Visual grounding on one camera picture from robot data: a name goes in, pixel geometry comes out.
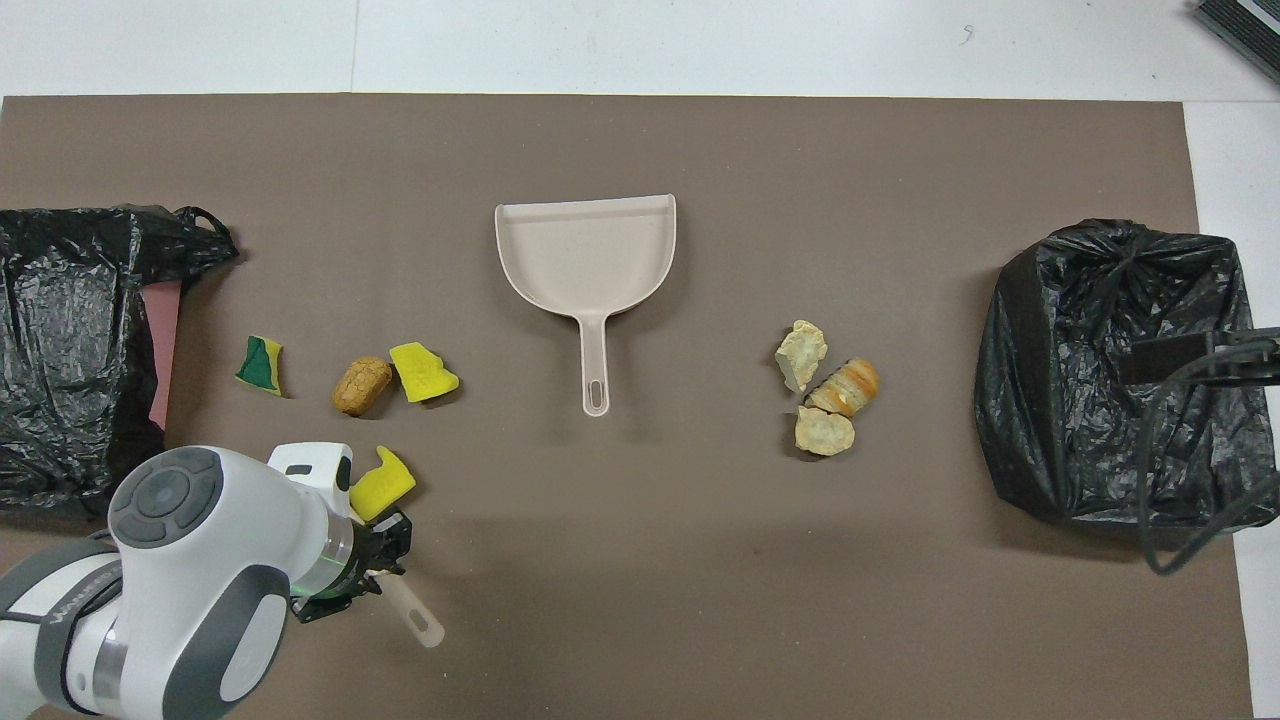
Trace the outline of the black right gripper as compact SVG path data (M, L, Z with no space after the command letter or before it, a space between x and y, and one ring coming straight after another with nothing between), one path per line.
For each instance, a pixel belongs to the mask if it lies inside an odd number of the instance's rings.
M1125 386L1158 384L1212 351L1215 383L1279 383L1277 327L1138 341L1119 359L1119 378Z

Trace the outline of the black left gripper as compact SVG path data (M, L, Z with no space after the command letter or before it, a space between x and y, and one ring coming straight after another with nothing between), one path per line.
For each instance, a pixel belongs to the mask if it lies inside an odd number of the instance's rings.
M375 521L375 530L356 524L353 546L338 577L338 598L355 601L365 594L385 600L403 598L406 584L402 568L394 568L389 550L410 550L413 524L401 509L388 509Z

